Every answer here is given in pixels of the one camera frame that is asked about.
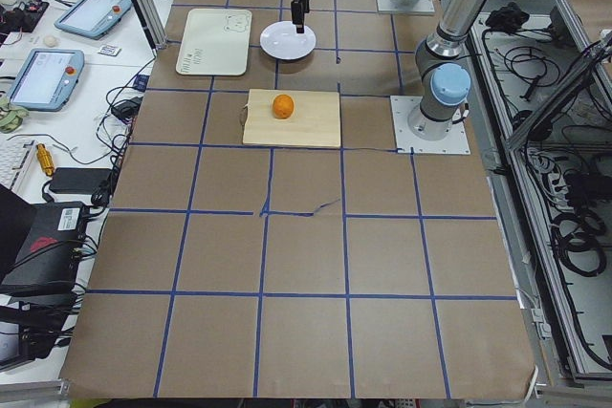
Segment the bamboo cutting board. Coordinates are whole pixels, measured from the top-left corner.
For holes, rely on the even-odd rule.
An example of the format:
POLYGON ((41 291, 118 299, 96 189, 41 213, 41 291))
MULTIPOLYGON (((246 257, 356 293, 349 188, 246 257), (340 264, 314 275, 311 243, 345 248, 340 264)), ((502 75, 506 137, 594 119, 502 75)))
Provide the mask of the bamboo cutting board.
POLYGON ((335 92, 250 89, 243 132, 246 145, 340 148, 340 97, 335 92), (294 101, 293 113, 278 118, 273 100, 294 101))

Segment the orange fruit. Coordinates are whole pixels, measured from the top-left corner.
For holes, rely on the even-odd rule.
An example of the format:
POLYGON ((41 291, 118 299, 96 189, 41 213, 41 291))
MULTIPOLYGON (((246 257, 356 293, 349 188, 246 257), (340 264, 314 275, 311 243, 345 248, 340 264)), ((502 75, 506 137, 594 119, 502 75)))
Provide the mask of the orange fruit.
POLYGON ((277 95, 273 99, 273 115, 278 119, 289 118, 295 110, 294 99, 287 94, 277 95))

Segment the white keyboard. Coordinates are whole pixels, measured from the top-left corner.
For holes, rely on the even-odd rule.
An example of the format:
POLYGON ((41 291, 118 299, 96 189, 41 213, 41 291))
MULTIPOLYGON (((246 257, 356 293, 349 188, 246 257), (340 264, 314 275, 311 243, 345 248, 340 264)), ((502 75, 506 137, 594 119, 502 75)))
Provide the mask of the white keyboard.
POLYGON ((1 141, 1 184, 18 193, 35 157, 33 138, 1 141))

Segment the gold cylinder tool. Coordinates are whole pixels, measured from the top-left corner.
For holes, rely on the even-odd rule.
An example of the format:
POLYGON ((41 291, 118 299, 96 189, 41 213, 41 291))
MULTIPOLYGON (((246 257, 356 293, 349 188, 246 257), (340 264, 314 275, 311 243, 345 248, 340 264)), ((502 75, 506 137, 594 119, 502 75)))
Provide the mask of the gold cylinder tool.
POLYGON ((38 143, 36 145, 36 157, 42 172, 47 177, 52 177, 55 173, 55 164, 50 151, 43 143, 38 143))

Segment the black computer box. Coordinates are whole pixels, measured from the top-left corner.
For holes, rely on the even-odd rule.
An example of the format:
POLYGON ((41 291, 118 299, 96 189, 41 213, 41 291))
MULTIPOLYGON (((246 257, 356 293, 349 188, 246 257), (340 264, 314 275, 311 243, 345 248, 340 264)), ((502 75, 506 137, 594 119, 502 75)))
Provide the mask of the black computer box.
POLYGON ((82 202, 22 204, 1 214, 1 292, 14 297, 69 293, 80 261, 97 252, 82 202))

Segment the cream bear tray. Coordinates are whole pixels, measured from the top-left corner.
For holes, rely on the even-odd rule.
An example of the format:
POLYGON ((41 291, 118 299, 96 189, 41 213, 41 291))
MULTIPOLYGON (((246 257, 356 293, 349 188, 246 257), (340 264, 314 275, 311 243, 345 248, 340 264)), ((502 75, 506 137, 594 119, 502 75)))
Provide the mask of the cream bear tray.
POLYGON ((176 72, 179 75, 242 75, 247 70, 251 19, 252 13, 248 10, 191 10, 176 72))

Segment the near blue teach pendant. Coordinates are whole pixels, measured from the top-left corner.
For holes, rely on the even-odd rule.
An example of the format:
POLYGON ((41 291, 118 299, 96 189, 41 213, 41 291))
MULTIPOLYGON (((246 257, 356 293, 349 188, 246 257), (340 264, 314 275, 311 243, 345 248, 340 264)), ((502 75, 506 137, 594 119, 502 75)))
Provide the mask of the near blue teach pendant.
POLYGON ((84 64, 81 50, 33 49, 9 89, 9 100, 32 111, 59 111, 75 89, 84 64))

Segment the white round plate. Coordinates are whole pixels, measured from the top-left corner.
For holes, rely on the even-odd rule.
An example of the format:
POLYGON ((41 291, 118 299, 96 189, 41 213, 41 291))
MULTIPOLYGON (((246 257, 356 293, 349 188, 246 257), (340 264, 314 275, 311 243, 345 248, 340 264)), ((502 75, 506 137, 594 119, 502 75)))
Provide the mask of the white round plate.
POLYGON ((303 58, 317 44, 316 35, 308 26, 304 27, 304 33, 298 33, 291 21, 272 23, 262 31, 259 41, 266 54, 282 60, 303 58))

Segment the black power brick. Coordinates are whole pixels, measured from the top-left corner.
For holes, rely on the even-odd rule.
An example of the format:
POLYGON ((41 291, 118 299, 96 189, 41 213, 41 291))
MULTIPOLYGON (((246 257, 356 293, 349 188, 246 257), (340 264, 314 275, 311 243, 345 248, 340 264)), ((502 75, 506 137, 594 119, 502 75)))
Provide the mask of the black power brick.
POLYGON ((110 175, 108 168, 58 167, 49 189, 56 194, 92 194, 110 175))

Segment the blue teach pendant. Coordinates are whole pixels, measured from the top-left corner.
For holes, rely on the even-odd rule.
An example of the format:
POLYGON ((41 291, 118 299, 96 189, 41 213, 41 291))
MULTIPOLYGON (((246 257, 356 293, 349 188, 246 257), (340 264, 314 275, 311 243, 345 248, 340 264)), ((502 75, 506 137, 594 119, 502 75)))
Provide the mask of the blue teach pendant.
POLYGON ((59 111, 75 89, 84 64, 81 50, 33 49, 9 89, 9 100, 32 111, 59 111))
POLYGON ((54 25, 64 32, 99 39, 131 8, 131 0, 78 0, 55 20, 54 25))

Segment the far blue teach pendant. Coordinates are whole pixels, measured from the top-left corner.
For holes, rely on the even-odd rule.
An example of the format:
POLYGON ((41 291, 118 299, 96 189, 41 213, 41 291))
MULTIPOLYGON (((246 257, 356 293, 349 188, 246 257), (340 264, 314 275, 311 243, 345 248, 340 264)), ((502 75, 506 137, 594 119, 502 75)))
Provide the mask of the far blue teach pendant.
POLYGON ((54 25, 64 32, 99 39, 131 8, 131 0, 78 0, 55 20, 54 25))

